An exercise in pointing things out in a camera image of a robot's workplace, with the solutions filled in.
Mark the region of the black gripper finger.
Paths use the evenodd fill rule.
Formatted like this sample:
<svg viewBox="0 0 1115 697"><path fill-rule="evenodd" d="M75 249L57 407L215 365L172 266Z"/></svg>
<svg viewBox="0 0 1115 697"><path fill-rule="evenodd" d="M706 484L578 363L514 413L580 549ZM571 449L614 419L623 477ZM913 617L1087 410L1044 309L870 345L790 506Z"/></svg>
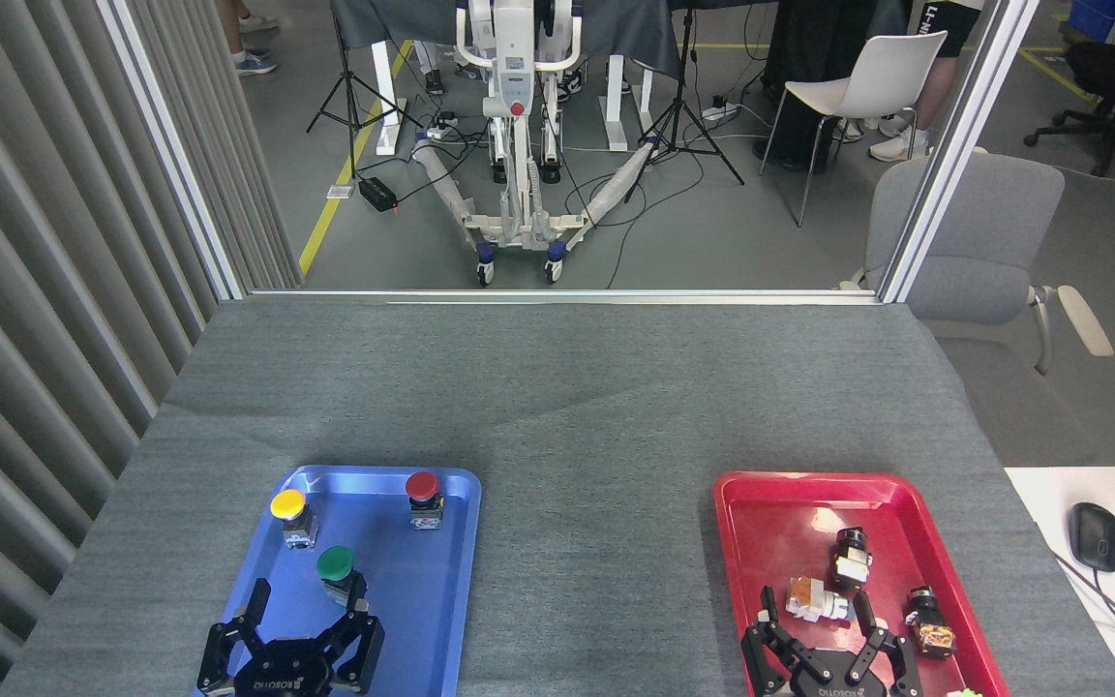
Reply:
<svg viewBox="0 0 1115 697"><path fill-rule="evenodd" d="M345 616L324 631L332 691L367 694L372 687L385 630L366 598L349 600Z"/></svg>
<svg viewBox="0 0 1115 697"><path fill-rule="evenodd" d="M264 643L256 635L256 627L264 618L271 587L266 579L256 579L248 606L227 622L209 627L207 640L200 660L197 689L203 694L233 693L233 679L227 671L230 654L236 643L245 643L249 654L265 654Z"/></svg>
<svg viewBox="0 0 1115 697"><path fill-rule="evenodd" d="M770 696L779 691L802 696L793 679L805 671L806 660L802 654L808 648L780 626L778 614L773 588L763 587L762 613L740 638L752 696Z"/></svg>
<svg viewBox="0 0 1115 697"><path fill-rule="evenodd" d="M893 674L893 685L889 688L890 696L924 696L912 641L906 639L906 636L893 635L885 623L879 621L873 613L867 592L856 592L853 606L859 629L864 638L864 645L853 661L853 686L878 681L875 674L871 671L871 664L875 661L879 652L884 652L888 655Z"/></svg>

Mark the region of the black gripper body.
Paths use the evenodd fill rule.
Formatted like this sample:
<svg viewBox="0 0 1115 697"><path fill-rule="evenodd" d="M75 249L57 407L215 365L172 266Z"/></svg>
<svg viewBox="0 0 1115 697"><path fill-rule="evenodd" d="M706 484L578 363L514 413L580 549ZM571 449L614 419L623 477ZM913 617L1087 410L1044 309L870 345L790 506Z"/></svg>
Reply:
<svg viewBox="0 0 1115 697"><path fill-rule="evenodd" d="M329 696L334 665L346 650L318 643L266 643L248 649L248 661L231 678L235 696Z"/></svg>
<svg viewBox="0 0 1115 697"><path fill-rule="evenodd" d="M852 652L809 652L813 664L797 664L789 678L796 696L886 696L870 664Z"/></svg>

